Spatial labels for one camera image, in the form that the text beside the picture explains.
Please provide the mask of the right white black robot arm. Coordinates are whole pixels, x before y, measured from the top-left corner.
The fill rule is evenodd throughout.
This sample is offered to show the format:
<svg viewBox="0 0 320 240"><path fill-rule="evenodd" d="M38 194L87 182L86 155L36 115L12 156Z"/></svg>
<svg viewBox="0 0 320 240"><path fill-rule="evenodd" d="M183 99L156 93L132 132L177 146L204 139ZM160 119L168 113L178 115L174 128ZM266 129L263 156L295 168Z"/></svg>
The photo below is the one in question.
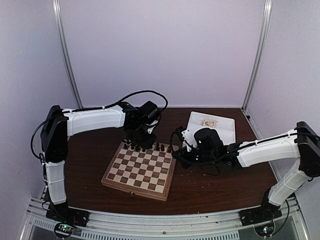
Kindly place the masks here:
<svg viewBox="0 0 320 240"><path fill-rule="evenodd" d="M269 188L256 210L259 220L268 220L305 182L320 175L320 137L304 121L286 133L255 141L225 145L215 129L189 131L182 126L173 133L182 142L171 155L183 168L216 165L218 168L247 168L256 164L294 158L284 177Z"/></svg>

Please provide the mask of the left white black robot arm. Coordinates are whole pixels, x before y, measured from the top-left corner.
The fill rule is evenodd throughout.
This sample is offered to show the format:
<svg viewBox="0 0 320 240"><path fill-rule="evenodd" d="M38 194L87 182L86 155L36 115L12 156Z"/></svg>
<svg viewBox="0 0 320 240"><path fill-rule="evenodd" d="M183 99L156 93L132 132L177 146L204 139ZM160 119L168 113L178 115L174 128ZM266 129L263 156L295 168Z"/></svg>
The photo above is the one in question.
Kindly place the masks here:
<svg viewBox="0 0 320 240"><path fill-rule="evenodd" d="M83 109L52 106L40 133L40 158L44 161L53 215L61 222L67 222L72 218L64 176L70 137L94 130L122 128L125 132L125 142L150 149L156 140L153 130L160 123L161 117L161 110L152 101L147 101L140 107L134 107L125 101L111 106Z"/></svg>

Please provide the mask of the dark piece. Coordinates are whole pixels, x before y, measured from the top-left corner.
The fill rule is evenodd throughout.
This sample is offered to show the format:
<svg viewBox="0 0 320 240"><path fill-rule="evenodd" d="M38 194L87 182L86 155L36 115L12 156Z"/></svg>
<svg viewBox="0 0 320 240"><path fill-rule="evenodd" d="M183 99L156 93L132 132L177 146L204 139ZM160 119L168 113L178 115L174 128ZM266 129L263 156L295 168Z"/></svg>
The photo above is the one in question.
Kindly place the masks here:
<svg viewBox="0 0 320 240"><path fill-rule="evenodd" d="M173 149L172 149L171 146L168 147L167 152L168 152L168 153L172 153L172 152L173 152Z"/></svg>

